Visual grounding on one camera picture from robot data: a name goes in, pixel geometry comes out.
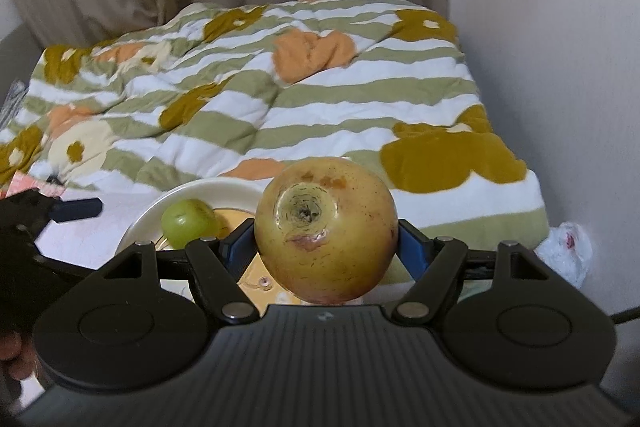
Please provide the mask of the person's hand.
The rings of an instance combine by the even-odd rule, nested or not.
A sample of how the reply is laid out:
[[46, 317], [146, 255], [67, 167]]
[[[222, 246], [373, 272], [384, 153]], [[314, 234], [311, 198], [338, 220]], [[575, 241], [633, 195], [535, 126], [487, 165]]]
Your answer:
[[0, 336], [0, 360], [6, 373], [14, 381], [24, 381], [32, 376], [37, 357], [32, 338], [18, 332], [2, 332]]

